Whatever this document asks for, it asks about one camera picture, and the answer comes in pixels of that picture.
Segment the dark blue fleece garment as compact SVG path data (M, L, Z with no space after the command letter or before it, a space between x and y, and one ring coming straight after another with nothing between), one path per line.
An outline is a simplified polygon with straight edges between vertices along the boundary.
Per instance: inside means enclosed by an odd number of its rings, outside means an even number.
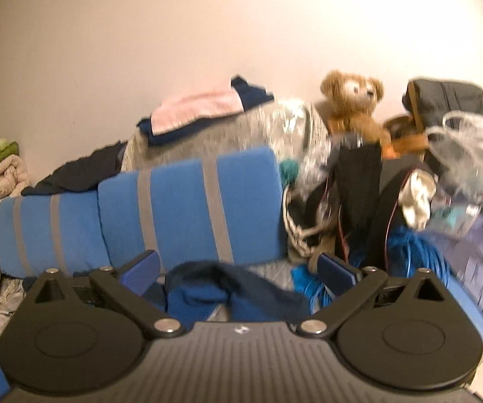
M143 298L192 327L224 307L234 322L284 321L295 324L309 316L309 300L282 289L253 272L213 261L187 262L152 284Z

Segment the white cloth bag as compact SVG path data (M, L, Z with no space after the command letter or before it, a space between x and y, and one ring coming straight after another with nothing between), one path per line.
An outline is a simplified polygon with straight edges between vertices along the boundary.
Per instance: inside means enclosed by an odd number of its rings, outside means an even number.
M320 254L334 253L340 199L337 186L324 181L306 197L294 186L282 196L282 220L287 234L288 259L316 271Z

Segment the left blue striped pillow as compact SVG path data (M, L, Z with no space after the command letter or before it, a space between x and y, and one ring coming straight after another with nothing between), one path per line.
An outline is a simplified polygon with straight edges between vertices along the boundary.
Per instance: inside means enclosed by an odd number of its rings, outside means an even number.
M0 201L0 269L36 277L49 268L66 276L110 264L98 193L6 197Z

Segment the blue striped pillow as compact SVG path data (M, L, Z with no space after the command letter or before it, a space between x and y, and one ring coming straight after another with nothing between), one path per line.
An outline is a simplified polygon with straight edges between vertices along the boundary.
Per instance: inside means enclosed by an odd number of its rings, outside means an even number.
M166 271L188 261L246 267L287 255L281 175L267 146L121 173L99 185L98 204L116 267L146 250L158 252Z
M6 197L0 201L0 269L36 277L49 268L66 276L110 264L98 193Z

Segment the right blue striped pillow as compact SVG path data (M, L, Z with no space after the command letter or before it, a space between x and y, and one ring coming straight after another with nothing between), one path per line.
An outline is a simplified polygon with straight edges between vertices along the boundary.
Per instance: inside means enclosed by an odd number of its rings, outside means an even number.
M116 267L146 250L158 252L166 271L188 261L246 267L287 255L281 175L267 146L121 173L99 185L98 204Z

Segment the purple patterned package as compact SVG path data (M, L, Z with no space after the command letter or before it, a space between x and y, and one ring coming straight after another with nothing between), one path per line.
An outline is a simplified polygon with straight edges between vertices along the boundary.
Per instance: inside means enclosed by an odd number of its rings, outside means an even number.
M437 208L424 231L483 313L483 213L474 205Z

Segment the grey quilted bed cover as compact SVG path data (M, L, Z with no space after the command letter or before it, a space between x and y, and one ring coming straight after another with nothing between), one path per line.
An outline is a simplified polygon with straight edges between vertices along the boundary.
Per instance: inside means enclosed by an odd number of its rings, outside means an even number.
M287 260L279 260L269 264L248 267L248 270L264 277L279 288L293 291L291 271L294 265ZM25 289L23 280L13 277L2 277L0 284L0 335L7 322L23 301Z

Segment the grey plastic-covered bundle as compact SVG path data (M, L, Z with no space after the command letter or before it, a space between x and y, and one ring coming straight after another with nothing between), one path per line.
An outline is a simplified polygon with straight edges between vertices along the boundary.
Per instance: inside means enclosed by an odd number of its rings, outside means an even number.
M148 138L138 130L126 146L121 170L155 168L257 146L270 147L278 161L301 161L328 134L313 104L298 98L275 100L161 146L151 146Z

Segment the clear plastic bag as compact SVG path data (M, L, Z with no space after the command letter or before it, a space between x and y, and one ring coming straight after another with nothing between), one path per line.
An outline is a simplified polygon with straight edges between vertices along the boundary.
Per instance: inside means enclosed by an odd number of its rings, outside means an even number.
M442 183L483 209L483 116L451 111L425 134Z

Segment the brown teddy bear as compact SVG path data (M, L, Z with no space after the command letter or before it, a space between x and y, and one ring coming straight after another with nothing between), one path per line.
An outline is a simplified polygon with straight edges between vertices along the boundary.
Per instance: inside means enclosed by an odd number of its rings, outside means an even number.
M326 124L332 134L354 133L364 142L381 146L391 143L390 132L373 118L384 97L382 81L332 70L323 78L320 90L331 108Z

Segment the dark grey backpack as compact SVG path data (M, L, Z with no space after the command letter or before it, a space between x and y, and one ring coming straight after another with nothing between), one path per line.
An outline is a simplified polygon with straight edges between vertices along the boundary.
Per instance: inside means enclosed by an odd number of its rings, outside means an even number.
M404 130L393 139L398 154L422 152L429 148L426 127L440 127L449 112L472 114L483 120L483 89L471 83L414 78L408 82L402 105L410 113Z

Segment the pink folded towel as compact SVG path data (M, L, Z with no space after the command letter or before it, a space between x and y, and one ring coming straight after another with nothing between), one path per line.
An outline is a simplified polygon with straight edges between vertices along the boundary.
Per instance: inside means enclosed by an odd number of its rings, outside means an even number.
M200 119L223 118L242 111L240 95L231 87L172 98L150 114L151 131L154 136L164 135Z

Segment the navy folded garment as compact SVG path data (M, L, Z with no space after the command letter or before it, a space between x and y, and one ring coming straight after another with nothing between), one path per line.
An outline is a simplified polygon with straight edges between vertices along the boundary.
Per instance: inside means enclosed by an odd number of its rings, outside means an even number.
M200 119L192 124L187 125L186 127L182 127L173 132L159 136L154 136L152 134L149 115L147 118L142 118L139 121L137 124L137 129L142 136L145 136L145 139L148 141L148 146L165 146L167 144L178 142L183 138L193 136L214 124L219 124L221 121L236 117L252 108L265 105L274 100L273 94L265 87L250 84L241 76L232 77L230 79L230 86L228 88L230 87L234 88L238 92L243 105L243 111L238 114L223 118Z

